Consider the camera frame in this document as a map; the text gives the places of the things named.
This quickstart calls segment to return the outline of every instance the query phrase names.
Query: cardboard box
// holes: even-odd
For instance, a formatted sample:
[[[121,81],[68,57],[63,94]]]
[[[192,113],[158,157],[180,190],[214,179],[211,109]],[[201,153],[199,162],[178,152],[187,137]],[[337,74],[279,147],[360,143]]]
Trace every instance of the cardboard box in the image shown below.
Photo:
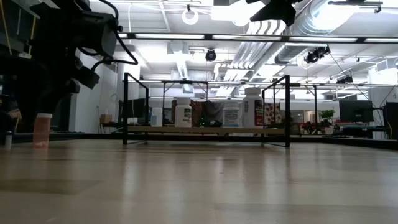
[[[112,115],[111,114],[101,114],[101,118],[99,119],[101,124],[108,124],[112,122]]]

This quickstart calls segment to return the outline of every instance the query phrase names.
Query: white bottle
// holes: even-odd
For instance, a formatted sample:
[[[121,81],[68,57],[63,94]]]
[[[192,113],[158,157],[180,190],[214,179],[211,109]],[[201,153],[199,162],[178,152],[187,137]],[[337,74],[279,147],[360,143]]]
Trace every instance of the white bottle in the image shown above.
[[[152,108],[152,117],[150,117],[150,125],[152,127],[162,127],[163,116],[162,108]]]
[[[192,127],[192,107],[190,98],[177,98],[175,107],[175,126]]]
[[[225,101],[223,108],[223,127],[240,128],[239,117],[238,103],[232,100]]]
[[[247,88],[244,90],[246,97],[243,98],[243,127],[244,128],[263,128],[263,99],[259,88]]]

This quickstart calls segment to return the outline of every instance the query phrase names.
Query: white wall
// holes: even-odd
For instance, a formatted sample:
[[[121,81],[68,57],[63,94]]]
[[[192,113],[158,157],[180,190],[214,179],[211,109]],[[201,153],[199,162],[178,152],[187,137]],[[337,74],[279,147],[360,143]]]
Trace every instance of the white wall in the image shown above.
[[[78,54],[83,65],[91,68],[98,60],[84,54]],[[100,65],[95,71],[101,78],[99,83],[91,90],[80,84],[79,94],[71,99],[70,107],[70,131],[82,131],[84,133],[98,133],[100,125],[100,114],[111,114],[113,120],[117,120],[116,107],[118,106],[115,96],[117,74]]]

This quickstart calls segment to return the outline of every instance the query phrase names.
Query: green plant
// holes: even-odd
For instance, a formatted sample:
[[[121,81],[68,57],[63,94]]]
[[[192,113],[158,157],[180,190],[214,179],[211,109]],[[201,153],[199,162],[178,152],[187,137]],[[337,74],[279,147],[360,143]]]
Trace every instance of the green plant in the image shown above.
[[[331,119],[332,117],[335,115],[335,111],[334,110],[323,110],[320,112],[321,118],[330,121],[331,123]]]

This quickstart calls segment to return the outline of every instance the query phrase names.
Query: air duct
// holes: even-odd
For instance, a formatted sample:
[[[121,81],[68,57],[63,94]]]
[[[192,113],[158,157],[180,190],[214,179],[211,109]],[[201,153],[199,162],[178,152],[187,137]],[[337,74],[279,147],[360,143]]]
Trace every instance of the air duct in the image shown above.
[[[329,35],[344,24],[358,9],[357,6],[341,7],[329,5],[328,3],[329,0],[312,1],[296,19],[294,25],[283,32],[283,35]],[[254,69],[257,73],[268,61],[288,64],[304,50],[306,50],[306,47],[286,46],[280,43],[272,44],[266,56],[260,60]]]

